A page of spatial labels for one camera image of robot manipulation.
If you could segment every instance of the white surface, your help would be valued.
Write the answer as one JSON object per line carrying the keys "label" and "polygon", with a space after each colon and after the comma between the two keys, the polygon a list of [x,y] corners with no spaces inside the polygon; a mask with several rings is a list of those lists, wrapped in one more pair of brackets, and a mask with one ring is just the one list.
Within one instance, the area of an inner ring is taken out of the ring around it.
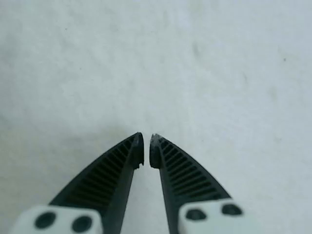
{"label": "white surface", "polygon": [[[223,205],[235,204],[243,213],[241,215],[224,215]],[[201,210],[206,218],[190,220],[186,218],[189,210]],[[233,199],[217,201],[191,202],[179,210],[178,230],[180,234],[260,234],[261,231],[253,215],[243,204]]]}
{"label": "white surface", "polygon": [[[310,233],[311,10],[309,0],[0,0],[0,232],[142,131],[194,156],[265,233]],[[147,152],[122,234],[168,233]]]}
{"label": "white surface", "polygon": [[[38,229],[34,223],[45,212],[53,212],[56,218],[49,227]],[[76,234],[73,231],[72,225],[77,218],[82,216],[90,217],[92,220],[91,227],[84,232],[85,234],[104,233],[101,216],[97,211],[37,205],[20,214],[9,234]]]}

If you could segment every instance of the hole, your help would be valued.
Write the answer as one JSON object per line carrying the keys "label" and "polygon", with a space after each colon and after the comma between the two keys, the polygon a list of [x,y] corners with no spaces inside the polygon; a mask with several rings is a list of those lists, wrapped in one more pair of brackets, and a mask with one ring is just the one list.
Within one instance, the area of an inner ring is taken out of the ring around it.
{"label": "hole", "polygon": [[128,155],[128,150],[124,145],[121,145],[119,148],[124,155]]}
{"label": "hole", "polygon": [[114,156],[118,157],[122,161],[122,163],[125,162],[126,157],[119,150],[114,150],[112,153]]}
{"label": "hole", "polygon": [[188,194],[188,193],[191,193],[193,191],[200,190],[202,188],[208,187],[210,185],[211,184],[209,182],[205,182],[205,183],[198,184],[198,185],[195,185],[195,186],[192,186],[192,187],[188,187],[186,190],[182,190],[179,193],[177,193],[177,195]]}
{"label": "hole", "polygon": [[110,167],[111,170],[113,170],[116,173],[120,174],[121,169],[116,164],[114,164],[112,161],[110,161],[108,158],[106,158],[104,163],[107,164]]}
{"label": "hole", "polygon": [[178,172],[188,168],[189,166],[191,166],[191,162],[187,162],[187,163],[183,163],[181,166],[179,166],[178,168],[176,168],[173,172],[170,173],[170,176],[174,176],[175,174],[177,174]]}
{"label": "hole", "polygon": [[168,171],[171,171],[172,169],[176,168],[177,166],[181,165],[183,162],[185,162],[187,159],[185,157],[182,157],[175,162],[174,164],[172,164],[170,167],[168,167]]}
{"label": "hole", "polygon": [[125,146],[126,146],[128,149],[130,149],[130,147],[131,147],[131,142],[130,142],[130,141],[126,141],[126,142],[125,142]]}
{"label": "hole", "polygon": [[171,164],[173,164],[175,161],[177,161],[181,157],[183,157],[181,153],[178,153],[177,155],[171,157],[167,162],[167,167],[169,167]]}
{"label": "hole", "polygon": [[72,229],[75,233],[83,233],[89,230],[92,226],[92,219],[88,216],[76,218],[73,222]]}
{"label": "hole", "polygon": [[194,221],[205,220],[207,218],[206,214],[200,209],[188,210],[185,217]]}
{"label": "hole", "polygon": [[118,157],[116,157],[114,154],[110,154],[108,156],[108,158],[113,161],[117,166],[119,166],[120,168],[123,168],[123,162],[121,161],[121,159],[119,159]]}
{"label": "hole", "polygon": [[97,187],[106,187],[107,189],[115,189],[115,186],[107,181],[107,178],[98,176],[96,174],[90,174],[88,177],[85,178],[85,180],[93,182],[93,184],[96,184]]}
{"label": "hole", "polygon": [[165,160],[168,161],[169,159],[171,159],[174,155],[176,155],[178,153],[177,149],[172,149],[166,156],[165,156]]}
{"label": "hole", "polygon": [[174,183],[172,186],[175,187],[175,186],[178,186],[178,185],[181,185],[183,184],[185,181],[189,181],[190,179],[194,179],[198,176],[201,176],[201,172],[197,171],[197,172],[194,172],[192,174],[188,174],[186,175],[186,177],[181,177],[179,181],[177,181],[176,183]]}
{"label": "hole", "polygon": [[207,195],[209,193],[213,193],[215,191],[216,191],[215,189],[204,189],[204,190],[199,191],[197,193],[190,194],[189,197],[199,197],[199,196]]}
{"label": "hole", "polygon": [[173,181],[179,179],[182,175],[186,175],[186,174],[191,173],[192,171],[195,171],[195,170],[196,170],[195,166],[193,166],[193,167],[191,167],[191,168],[189,168],[189,169],[187,169],[185,171],[181,170],[181,171],[179,171],[179,174],[176,174],[175,177],[173,177],[171,179],[171,181],[173,182]]}
{"label": "hole", "polygon": [[56,217],[54,212],[45,212],[36,219],[35,227],[38,229],[48,228],[54,223]]}
{"label": "hole", "polygon": [[162,144],[161,144],[161,148],[165,148],[169,143],[167,141],[164,141]]}
{"label": "hole", "polygon": [[222,207],[222,213],[224,215],[236,216],[236,215],[242,215],[243,211],[235,204],[226,204],[226,205],[223,205]]}
{"label": "hole", "polygon": [[177,192],[177,191],[179,191],[179,190],[185,189],[185,188],[187,188],[187,187],[189,187],[189,186],[192,186],[192,185],[194,185],[194,184],[200,183],[200,182],[204,181],[205,178],[206,178],[206,177],[201,176],[200,178],[197,178],[197,179],[188,181],[187,183],[185,183],[185,184],[183,184],[183,185],[181,185],[181,186],[175,188],[174,191]]}
{"label": "hole", "polygon": [[168,145],[167,148],[164,150],[164,155],[167,154],[172,149],[173,149],[173,146],[172,145]]}

